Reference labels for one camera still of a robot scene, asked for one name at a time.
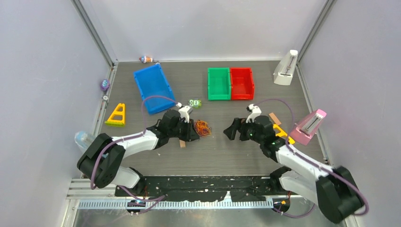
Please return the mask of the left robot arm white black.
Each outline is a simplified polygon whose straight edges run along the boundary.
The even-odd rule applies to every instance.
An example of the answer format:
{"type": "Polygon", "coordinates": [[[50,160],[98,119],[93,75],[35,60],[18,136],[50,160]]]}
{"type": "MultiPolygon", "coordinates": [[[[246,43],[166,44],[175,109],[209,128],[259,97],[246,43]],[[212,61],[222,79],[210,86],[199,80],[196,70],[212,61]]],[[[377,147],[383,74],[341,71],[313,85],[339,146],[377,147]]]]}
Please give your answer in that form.
{"type": "Polygon", "coordinates": [[[194,128],[194,120],[189,118],[188,113],[168,110],[155,125],[147,127],[144,132],[125,137],[111,137],[101,133],[85,148],[77,168],[97,188],[115,184],[139,196],[145,190],[144,177],[133,167],[123,167],[122,161],[139,152],[158,149],[171,138],[184,142],[200,138],[194,128]]]}

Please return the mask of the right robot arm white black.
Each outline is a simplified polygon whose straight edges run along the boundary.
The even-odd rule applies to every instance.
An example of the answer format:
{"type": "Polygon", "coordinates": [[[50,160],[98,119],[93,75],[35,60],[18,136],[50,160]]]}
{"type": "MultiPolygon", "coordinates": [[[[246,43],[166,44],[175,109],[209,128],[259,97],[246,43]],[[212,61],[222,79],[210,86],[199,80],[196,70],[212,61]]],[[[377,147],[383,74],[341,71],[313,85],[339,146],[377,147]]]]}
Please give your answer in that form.
{"type": "Polygon", "coordinates": [[[369,210],[348,169],[328,166],[300,152],[275,132],[269,117],[261,115],[250,121],[235,118],[223,133],[229,140],[238,133],[241,141],[256,142],[266,157],[283,166],[270,175],[274,193],[291,191],[301,195],[335,224],[355,215],[360,208],[369,210]]]}

